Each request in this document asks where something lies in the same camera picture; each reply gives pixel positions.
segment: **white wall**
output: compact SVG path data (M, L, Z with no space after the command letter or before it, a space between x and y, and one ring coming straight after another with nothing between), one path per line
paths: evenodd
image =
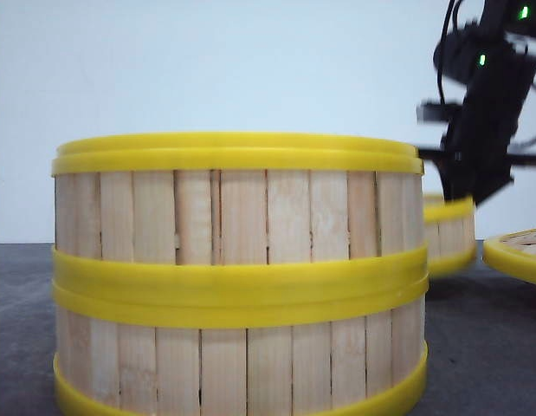
M110 133L358 133L426 146L446 0L0 0L0 243L49 242L50 161ZM478 16L482 1L462 6ZM445 84L448 96L462 90ZM536 132L536 97L520 137ZM536 170L484 204L478 237L536 226ZM428 168L425 187L440 188Z

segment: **green led light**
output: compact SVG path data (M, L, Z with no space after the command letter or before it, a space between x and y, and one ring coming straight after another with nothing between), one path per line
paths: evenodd
M529 7L524 6L521 8L520 12L518 13L518 20L524 20L529 17Z

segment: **bamboo steamer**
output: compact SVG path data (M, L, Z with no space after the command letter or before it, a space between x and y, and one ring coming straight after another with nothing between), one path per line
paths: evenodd
M483 261L503 273L536 284L536 229L486 240Z
M441 194L424 194L423 220L429 277L449 275L474 261L477 247L472 198L445 202Z
M65 414L404 414L422 394L408 145L155 133L58 149Z

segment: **yellow plastic band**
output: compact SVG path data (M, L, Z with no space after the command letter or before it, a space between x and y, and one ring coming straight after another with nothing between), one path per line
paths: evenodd
M313 413L311 416L403 416L421 399L427 377L427 344L416 369L389 390L353 405ZM54 357L55 394L58 407L66 416L138 416L136 413L106 406L80 393L62 377Z
M53 297L107 321L257 328L335 321L412 302L428 288L426 247L384 257L270 265L117 263L53 250Z
M486 240L483 243L483 261L507 275L536 284L536 255L516 250L501 242L508 237L518 237L535 231L536 229Z
M175 169L315 169L423 173L415 147L305 133L149 133L58 148L52 174Z
M428 261L429 277L441 277L465 269L474 260L477 254L477 247L474 245L470 250L450 256L443 256L430 259Z
M448 219L465 218L474 215L472 197L458 199L453 202L428 203L423 208L425 224L437 223Z

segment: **yellow ring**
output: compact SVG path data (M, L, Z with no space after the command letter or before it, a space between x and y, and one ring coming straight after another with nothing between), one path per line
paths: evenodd
M517 237L535 231L536 229L522 231L486 240L483 243L483 261L507 275L536 284L536 255L524 253L501 242L506 237Z
M428 261L429 277L441 277L454 273L455 271L468 267L477 254L477 247L474 245L470 250L430 259Z
M52 174L175 169L314 169L423 173L411 145L306 133L149 133L58 148Z
M335 321L427 291L427 248L338 262L198 266L119 263L53 250L53 297L75 313L176 328Z
M458 199L452 202L429 203L423 208L425 224L437 223L448 219L465 218L474 215L474 200L472 197Z
M427 377L427 344L416 369L403 381L370 399L311 416L402 416L416 405L423 395ZM80 393L62 377L54 357L55 396L66 416L138 416L136 413L106 406Z

